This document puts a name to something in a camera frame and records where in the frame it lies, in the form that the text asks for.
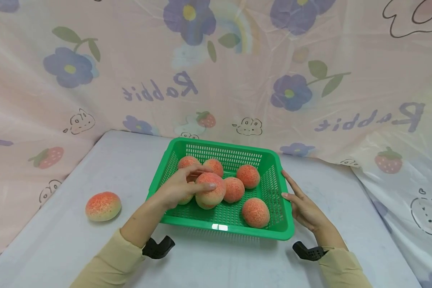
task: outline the table surface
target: table surface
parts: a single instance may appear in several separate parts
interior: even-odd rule
[[[0,256],[0,288],[67,288],[114,231],[146,199],[170,139],[109,131]],[[374,287],[419,288],[415,276],[352,171],[319,160],[281,155],[282,166],[340,230]],[[122,211],[92,223],[86,201],[113,191]],[[317,263],[299,259],[294,242],[316,246],[297,222],[285,242],[159,224],[157,241],[176,246],[147,259],[125,287],[325,287]]]

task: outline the black device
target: black device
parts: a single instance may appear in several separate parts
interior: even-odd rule
[[[317,261],[328,252],[321,246],[308,249],[301,241],[294,243],[293,250],[299,258],[309,261]]]
[[[142,249],[142,254],[152,259],[161,259],[164,258],[175,245],[173,239],[168,236],[165,236],[159,244],[152,238],[149,238]]]

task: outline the sleeve cuff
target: sleeve cuff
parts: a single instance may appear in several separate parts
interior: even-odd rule
[[[362,270],[357,257],[352,252],[343,248],[323,247],[323,249],[328,252],[318,261],[321,266],[336,272]]]
[[[101,258],[104,262],[123,273],[136,270],[144,260],[142,248],[138,248],[125,240],[119,229],[115,231],[112,238],[96,257]]]

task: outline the cartoon face print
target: cartoon face print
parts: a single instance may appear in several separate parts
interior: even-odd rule
[[[419,194],[422,196],[411,202],[411,215],[419,228],[432,235],[432,198],[422,188]]]
[[[251,136],[251,135],[261,135],[262,134],[262,122],[259,119],[244,118],[242,123],[237,127],[237,133],[241,135]]]
[[[56,191],[56,189],[59,188],[61,182],[59,182],[58,180],[51,180],[48,184],[50,185],[49,188],[51,190],[51,193],[53,194]]]
[[[390,0],[382,16],[392,18],[390,35],[394,38],[432,32],[432,0]]]
[[[48,198],[51,197],[51,195],[56,191],[56,189],[59,188],[61,185],[61,182],[58,180],[51,180],[48,183],[48,187],[45,187],[42,192],[40,193],[40,197],[38,198],[38,201],[40,202],[40,207],[43,206],[44,203],[48,200]]]
[[[197,122],[197,117],[189,115],[186,117],[186,124],[180,125],[174,128],[174,133],[181,135],[183,133],[189,133],[191,135],[201,135],[206,130],[206,127],[202,127]]]
[[[347,165],[347,166],[354,167],[354,168],[360,168],[361,167],[358,163],[356,163],[355,160],[353,160],[351,158],[348,158],[346,160],[342,160],[341,162],[335,163],[335,164]]]
[[[181,137],[190,138],[190,139],[200,139],[197,135],[190,134],[189,132],[181,133]]]
[[[89,115],[83,109],[80,109],[79,111],[79,114],[75,114],[70,119],[70,133],[73,135],[90,130],[96,123],[92,115]]]

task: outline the green leaf print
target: green leaf print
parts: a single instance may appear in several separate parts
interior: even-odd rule
[[[328,73],[328,67],[323,61],[320,60],[309,61],[309,70],[312,76],[317,79],[325,78],[326,74]]]
[[[225,48],[234,48],[240,43],[240,37],[234,33],[227,33],[218,39],[218,42]]]
[[[91,51],[91,54],[93,54],[93,57],[96,59],[96,61],[98,62],[101,61],[101,52],[98,46],[96,45],[94,39],[88,40],[88,47]]]
[[[343,74],[336,75],[331,78],[331,80],[326,83],[325,88],[323,89],[322,98],[327,96],[328,94],[331,94],[339,86],[339,84],[341,84],[343,78]]]
[[[215,49],[215,45],[213,44],[213,42],[208,41],[207,49],[208,49],[208,54],[210,55],[211,61],[216,63],[216,49]]]
[[[82,39],[72,29],[59,26],[53,29],[53,34],[70,43],[80,43]]]

